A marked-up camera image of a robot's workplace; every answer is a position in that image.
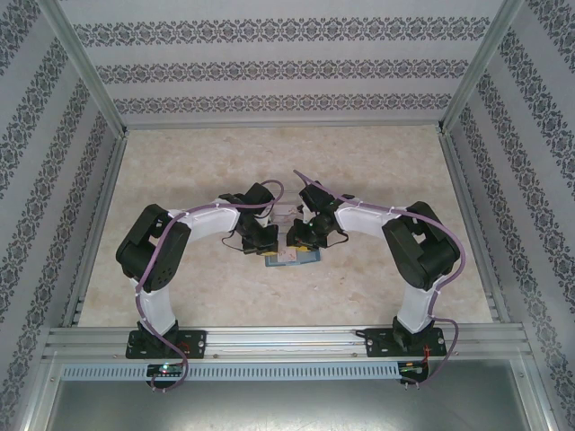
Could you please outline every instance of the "damask pattern border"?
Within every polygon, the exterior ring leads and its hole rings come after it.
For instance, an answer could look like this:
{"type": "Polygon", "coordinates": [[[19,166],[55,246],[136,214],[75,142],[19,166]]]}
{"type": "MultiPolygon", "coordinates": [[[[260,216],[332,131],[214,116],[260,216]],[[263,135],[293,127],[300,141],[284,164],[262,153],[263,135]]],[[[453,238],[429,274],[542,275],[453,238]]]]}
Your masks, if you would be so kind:
{"type": "Polygon", "coordinates": [[[287,18],[76,24],[85,47],[322,40],[480,40],[487,17],[287,18]]]}
{"type": "Polygon", "coordinates": [[[44,217],[68,148],[72,144],[78,123],[89,99],[88,89],[84,82],[79,80],[62,115],[56,134],[52,138],[40,172],[34,181],[34,187],[30,192],[31,196],[26,200],[22,218],[16,224],[16,232],[12,235],[13,241],[6,248],[0,268],[0,323],[4,322],[4,314],[10,307],[10,298],[20,282],[23,264],[28,259],[28,253],[36,238],[40,221],[44,217]]]}
{"type": "Polygon", "coordinates": [[[547,36],[575,74],[575,13],[565,0],[529,0],[529,7],[547,30],[547,36]]]}
{"type": "MultiPolygon", "coordinates": [[[[557,329],[552,325],[552,317],[549,315],[547,305],[541,299],[541,292],[537,280],[533,275],[533,269],[529,258],[518,235],[515,220],[508,208],[507,200],[501,190],[495,168],[485,149],[485,143],[477,126],[475,118],[467,105],[459,121],[463,126],[465,137],[470,146],[475,164],[482,177],[482,183],[491,204],[491,210],[497,221],[501,239],[505,243],[505,250],[509,255],[511,269],[516,275],[518,288],[524,296],[526,311],[535,328],[535,335],[541,344],[541,351],[545,357],[545,363],[550,370],[550,377],[555,381],[555,391],[561,399],[562,408],[565,409],[566,418],[571,427],[575,427],[575,382],[572,380],[573,373],[568,370],[569,362],[561,352],[562,345],[557,341],[557,329]]],[[[457,150],[457,158],[462,165],[461,156],[457,150]]]]}
{"type": "Polygon", "coordinates": [[[443,110],[451,94],[288,94],[116,99],[120,114],[292,110],[443,110]]]}
{"type": "Polygon", "coordinates": [[[573,132],[563,120],[563,114],[553,102],[551,92],[547,90],[533,60],[529,58],[525,47],[512,29],[509,29],[501,41],[499,51],[531,111],[531,116],[546,138],[551,155],[557,166],[561,167],[562,177],[567,180],[571,195],[575,198],[573,132]]]}
{"type": "Polygon", "coordinates": [[[553,265],[553,273],[559,278],[563,297],[571,305],[570,311],[575,313],[575,258],[570,255],[571,249],[565,245],[565,235],[555,223],[555,214],[549,208],[549,202],[539,185],[535,169],[531,167],[527,151],[489,74],[483,75],[477,83],[477,91],[501,140],[509,167],[515,173],[517,184],[523,192],[523,198],[535,222],[535,229],[539,232],[539,239],[553,265]]]}
{"type": "Polygon", "coordinates": [[[105,84],[276,79],[461,78],[467,60],[299,60],[98,66],[105,84]]]}
{"type": "MultiPolygon", "coordinates": [[[[13,361],[8,366],[8,377],[3,381],[3,389],[0,393],[0,429],[10,429],[10,422],[15,416],[18,403],[22,396],[24,380],[30,371],[34,350],[38,343],[40,327],[46,319],[52,294],[57,285],[60,266],[66,256],[66,249],[72,237],[75,222],[81,210],[90,176],[92,175],[92,170],[100,148],[102,147],[102,140],[107,129],[108,125],[106,120],[103,115],[99,113],[94,122],[90,137],[88,138],[86,148],[84,149],[84,155],[78,166],[73,186],[68,193],[66,206],[62,211],[56,234],[50,245],[49,255],[46,258],[42,276],[34,291],[31,307],[26,313],[26,323],[22,326],[22,335],[18,338],[17,350],[13,352],[13,361]]],[[[104,179],[110,166],[111,155],[106,164],[104,179]]],[[[102,181],[100,185],[100,193],[103,183],[104,181],[102,181]]],[[[96,207],[97,203],[94,205],[93,216],[96,207]]],[[[84,237],[84,242],[87,240],[91,226],[92,224],[90,223],[88,232],[84,237]]]]}
{"type": "Polygon", "coordinates": [[[4,75],[40,16],[34,0],[13,0],[0,19],[0,76],[4,75]]]}
{"type": "Polygon", "coordinates": [[[28,146],[32,132],[38,125],[54,87],[68,61],[66,51],[54,38],[42,63],[26,89],[22,103],[16,108],[12,122],[0,142],[0,200],[8,189],[14,170],[20,164],[23,150],[28,146]]]}

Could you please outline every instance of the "black bracket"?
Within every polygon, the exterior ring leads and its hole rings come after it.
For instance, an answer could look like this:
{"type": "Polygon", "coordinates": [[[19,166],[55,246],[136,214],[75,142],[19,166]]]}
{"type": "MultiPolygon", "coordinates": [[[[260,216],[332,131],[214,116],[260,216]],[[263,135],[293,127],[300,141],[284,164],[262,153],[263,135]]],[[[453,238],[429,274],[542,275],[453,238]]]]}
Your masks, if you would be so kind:
{"type": "MultiPolygon", "coordinates": [[[[127,359],[177,359],[176,352],[148,332],[140,322],[132,330],[126,347],[127,359]]],[[[176,322],[164,338],[179,348],[188,359],[203,359],[206,352],[207,333],[204,330],[179,330],[176,322]]]]}
{"type": "Polygon", "coordinates": [[[356,330],[356,335],[365,340],[367,357],[410,357],[445,356],[446,342],[441,328],[432,328],[419,344],[410,346],[408,352],[397,344],[393,328],[370,328],[356,330]]]}

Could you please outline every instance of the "patterned wallpaper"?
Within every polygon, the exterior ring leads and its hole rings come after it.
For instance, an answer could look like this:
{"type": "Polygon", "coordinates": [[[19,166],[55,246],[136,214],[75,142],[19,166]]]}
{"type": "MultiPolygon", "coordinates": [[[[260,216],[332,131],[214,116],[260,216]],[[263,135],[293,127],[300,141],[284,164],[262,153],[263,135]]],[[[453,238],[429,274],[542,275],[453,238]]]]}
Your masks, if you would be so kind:
{"type": "Polygon", "coordinates": [[[439,120],[500,0],[61,4],[134,126],[439,120]]]}
{"type": "Polygon", "coordinates": [[[0,430],[74,286],[116,142],[32,0],[0,5],[0,430]]]}
{"type": "Polygon", "coordinates": [[[561,429],[575,428],[572,4],[529,1],[452,130],[482,236],[561,429]]]}

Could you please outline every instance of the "mounting plate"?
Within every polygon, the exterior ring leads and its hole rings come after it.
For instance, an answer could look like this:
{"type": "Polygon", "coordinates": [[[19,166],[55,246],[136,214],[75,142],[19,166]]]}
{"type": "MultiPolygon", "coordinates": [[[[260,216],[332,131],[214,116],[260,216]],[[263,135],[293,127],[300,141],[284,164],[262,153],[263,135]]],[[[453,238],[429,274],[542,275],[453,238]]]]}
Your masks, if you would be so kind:
{"type": "MultiPolygon", "coordinates": [[[[203,359],[206,351],[206,336],[204,330],[178,330],[175,346],[180,348],[188,359],[203,359]]],[[[153,345],[141,330],[132,330],[126,347],[127,359],[174,359],[180,356],[171,349],[166,353],[165,346],[153,345]]]]}
{"type": "Polygon", "coordinates": [[[425,347],[429,349],[429,356],[445,356],[447,354],[446,342],[441,328],[432,328],[427,337],[418,345],[412,346],[409,352],[404,352],[394,340],[392,328],[370,328],[356,330],[356,335],[365,339],[367,357],[407,357],[422,358],[425,356],[425,347]]]}

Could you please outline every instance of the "marble floor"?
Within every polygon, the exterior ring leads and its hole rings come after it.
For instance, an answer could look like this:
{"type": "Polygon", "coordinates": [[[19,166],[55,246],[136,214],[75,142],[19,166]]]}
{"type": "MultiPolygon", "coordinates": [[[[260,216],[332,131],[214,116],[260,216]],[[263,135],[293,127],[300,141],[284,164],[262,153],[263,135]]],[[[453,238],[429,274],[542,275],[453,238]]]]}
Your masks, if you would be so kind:
{"type": "MultiPolygon", "coordinates": [[[[491,321],[435,128],[385,126],[130,132],[80,326],[136,325],[133,288],[115,252],[145,206],[194,207],[266,179],[298,191],[293,169],[366,202],[428,202],[470,256],[436,315],[491,321]]],[[[319,263],[266,268],[262,257],[223,246],[222,236],[185,251],[170,287],[181,326],[385,324],[401,306],[403,279],[376,238],[353,233],[319,263]]]]}

